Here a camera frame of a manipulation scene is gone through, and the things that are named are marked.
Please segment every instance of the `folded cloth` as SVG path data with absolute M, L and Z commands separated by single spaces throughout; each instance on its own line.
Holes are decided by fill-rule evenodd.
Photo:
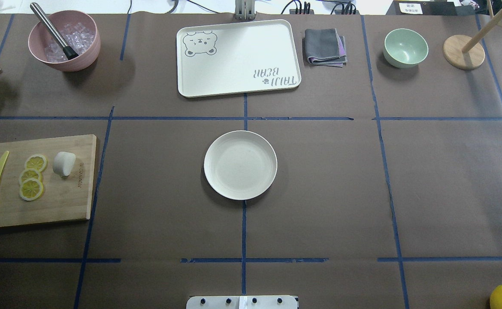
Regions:
M 306 60 L 314 65 L 342 67 L 347 62 L 345 37 L 337 29 L 306 29 L 304 53 Z

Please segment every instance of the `bear drawing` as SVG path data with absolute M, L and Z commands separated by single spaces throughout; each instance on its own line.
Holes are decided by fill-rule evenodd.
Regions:
M 185 55 L 193 57 L 195 54 L 207 53 L 214 55 L 216 53 L 217 36 L 212 31 L 204 31 L 200 33 L 186 33 L 182 38 L 182 42 L 186 46 Z

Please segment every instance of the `pink bowl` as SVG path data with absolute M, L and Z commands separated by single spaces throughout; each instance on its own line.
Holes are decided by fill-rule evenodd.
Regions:
M 75 72 L 87 68 L 97 59 L 98 53 L 100 52 L 100 35 L 98 34 L 97 24 L 89 15 L 84 12 L 66 10 L 49 15 L 49 20 L 51 20 L 51 23 L 59 30 L 66 24 L 75 25 L 77 23 L 83 24 L 88 29 L 94 29 L 94 41 L 87 51 L 74 59 L 63 62 L 49 62 L 45 56 L 45 47 L 49 45 L 52 38 L 47 28 L 39 22 L 33 27 L 28 37 L 28 48 L 37 60 L 47 64 L 53 69 L 64 72 Z

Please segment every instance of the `round wooden base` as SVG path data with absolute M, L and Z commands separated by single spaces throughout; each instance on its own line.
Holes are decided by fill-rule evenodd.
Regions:
M 453 35 L 444 42 L 444 57 L 454 67 L 462 70 L 478 68 L 486 59 L 486 53 L 480 43 L 477 43 L 469 52 L 461 50 L 472 38 L 467 35 Z

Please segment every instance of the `wooden cutting board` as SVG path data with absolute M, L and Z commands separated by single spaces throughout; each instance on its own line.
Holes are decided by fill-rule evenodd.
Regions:
M 0 227 L 89 219 L 96 148 L 94 135 L 0 143 L 0 157 L 9 151 L 0 180 Z M 76 155 L 74 168 L 66 179 L 53 172 L 53 160 L 60 151 Z M 42 172 L 45 191 L 37 200 L 28 202 L 19 196 L 18 178 L 26 159 L 36 154 L 48 160 Z

